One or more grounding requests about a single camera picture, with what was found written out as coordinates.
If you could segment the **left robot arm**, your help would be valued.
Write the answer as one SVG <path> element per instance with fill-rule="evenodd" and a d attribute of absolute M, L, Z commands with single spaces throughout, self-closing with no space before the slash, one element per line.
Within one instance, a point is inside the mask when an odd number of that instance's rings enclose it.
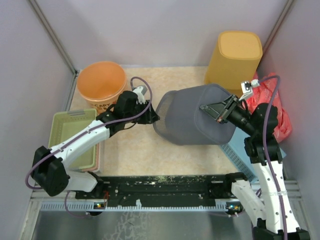
<path fill-rule="evenodd" d="M 93 146 L 124 130 L 127 123 L 149 125 L 159 119 L 150 100 L 133 91 L 125 91 L 113 107 L 99 114 L 85 129 L 51 148 L 39 147 L 28 175 L 50 197 L 75 191 L 97 199 L 103 195 L 104 181 L 91 171 L 71 170 L 72 162 Z"/>

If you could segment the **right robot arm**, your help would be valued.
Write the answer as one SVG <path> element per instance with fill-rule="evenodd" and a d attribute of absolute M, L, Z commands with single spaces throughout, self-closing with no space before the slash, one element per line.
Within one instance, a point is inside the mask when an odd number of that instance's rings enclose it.
<path fill-rule="evenodd" d="M 256 240 L 309 240 L 310 234 L 300 227 L 288 197 L 283 175 L 283 157 L 274 136 L 278 109 L 269 103 L 259 104 L 249 113 L 237 96 L 201 105 L 200 109 L 220 124 L 232 123 L 248 134 L 244 149 L 258 178 L 262 197 L 258 197 L 244 174 L 225 177 L 223 192 L 237 198 L 253 226 Z"/>

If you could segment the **yellow mesh bin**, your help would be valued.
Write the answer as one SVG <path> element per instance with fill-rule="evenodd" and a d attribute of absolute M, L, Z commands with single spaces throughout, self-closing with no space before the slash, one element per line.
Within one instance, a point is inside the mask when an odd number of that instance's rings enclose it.
<path fill-rule="evenodd" d="M 253 79 L 263 56 L 261 40 L 253 32 L 221 32 L 204 77 L 205 84 L 218 84 L 231 94 L 242 94 L 241 83 Z"/>

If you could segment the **blue plastic basket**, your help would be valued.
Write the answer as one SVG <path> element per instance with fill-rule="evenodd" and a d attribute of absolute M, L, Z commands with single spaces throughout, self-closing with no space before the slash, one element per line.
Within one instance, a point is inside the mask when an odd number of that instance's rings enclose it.
<path fill-rule="evenodd" d="M 242 172 L 251 183 L 258 181 L 256 172 L 251 165 L 250 158 L 245 151 L 245 138 L 249 137 L 244 131 L 236 128 L 230 141 L 219 147 L 235 166 L 238 172 Z"/>

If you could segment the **grey mesh bin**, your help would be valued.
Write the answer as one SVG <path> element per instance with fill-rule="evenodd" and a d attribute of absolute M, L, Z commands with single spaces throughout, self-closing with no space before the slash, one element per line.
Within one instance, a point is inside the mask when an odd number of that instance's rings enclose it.
<path fill-rule="evenodd" d="M 220 103 L 230 96 L 218 84 L 171 90 L 156 108 L 159 120 L 153 123 L 153 128 L 175 145 L 224 145 L 231 140 L 236 126 L 216 122 L 201 106 Z"/>

